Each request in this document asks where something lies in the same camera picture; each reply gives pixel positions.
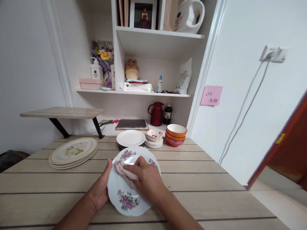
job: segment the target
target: bag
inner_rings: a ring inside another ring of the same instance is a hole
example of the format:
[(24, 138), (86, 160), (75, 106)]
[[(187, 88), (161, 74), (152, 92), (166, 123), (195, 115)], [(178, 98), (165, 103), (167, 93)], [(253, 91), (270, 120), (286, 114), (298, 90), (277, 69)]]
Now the bag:
[(175, 93), (187, 94), (192, 75), (192, 58), (180, 66), (180, 77), (175, 88)]

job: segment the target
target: black metal bracket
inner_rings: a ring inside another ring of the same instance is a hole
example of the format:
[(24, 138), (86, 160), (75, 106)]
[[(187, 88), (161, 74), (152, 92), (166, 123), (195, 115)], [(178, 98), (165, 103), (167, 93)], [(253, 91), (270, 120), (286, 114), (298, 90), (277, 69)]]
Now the black metal bracket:
[(60, 133), (64, 136), (64, 138), (68, 138), (71, 135), (69, 135), (64, 127), (61, 125), (61, 123), (56, 118), (49, 118), (49, 120), (54, 124), (54, 126), (60, 131)]
[(94, 125), (96, 127), (96, 130), (97, 130), (97, 133), (99, 135), (99, 139), (102, 139), (105, 135), (102, 135), (102, 132), (100, 130), (100, 127), (99, 127), (99, 123), (97, 121), (97, 118), (93, 118), (93, 122), (94, 122)]

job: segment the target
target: sticky note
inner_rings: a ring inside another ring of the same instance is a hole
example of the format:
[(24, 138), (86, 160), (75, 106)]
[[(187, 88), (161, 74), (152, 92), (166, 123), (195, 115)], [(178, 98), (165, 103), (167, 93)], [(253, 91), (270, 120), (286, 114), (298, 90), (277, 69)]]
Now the sticky note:
[(201, 105), (219, 105), (223, 86), (205, 86)]

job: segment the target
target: wooden shelf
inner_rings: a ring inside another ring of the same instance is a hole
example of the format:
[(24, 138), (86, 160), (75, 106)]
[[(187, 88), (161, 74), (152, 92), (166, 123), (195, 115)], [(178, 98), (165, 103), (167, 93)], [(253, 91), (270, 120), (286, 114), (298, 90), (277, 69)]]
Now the wooden shelf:
[(204, 42), (204, 35), (116, 26), (126, 56), (179, 59)]
[(77, 89), (77, 92), (136, 94), (136, 95), (171, 96), (171, 97), (191, 97), (192, 96), (191, 94), (165, 94), (165, 93), (130, 92), (130, 91), (98, 90), (98, 89)]

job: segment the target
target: hand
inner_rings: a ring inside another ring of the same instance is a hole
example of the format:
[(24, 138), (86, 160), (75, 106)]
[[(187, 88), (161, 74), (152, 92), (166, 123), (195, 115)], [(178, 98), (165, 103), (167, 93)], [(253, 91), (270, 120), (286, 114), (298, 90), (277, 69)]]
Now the hand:
[(158, 168), (147, 163), (144, 157), (139, 157), (134, 165), (124, 165), (124, 168), (138, 176), (140, 181), (134, 180), (134, 184), (153, 205), (160, 205), (165, 195), (170, 193), (163, 184)]
[(102, 175), (97, 179), (93, 186), (89, 189), (89, 195), (92, 203), (95, 206), (96, 212), (108, 201), (108, 185), (109, 175), (112, 169), (112, 161), (108, 159), (108, 164), (103, 171)]

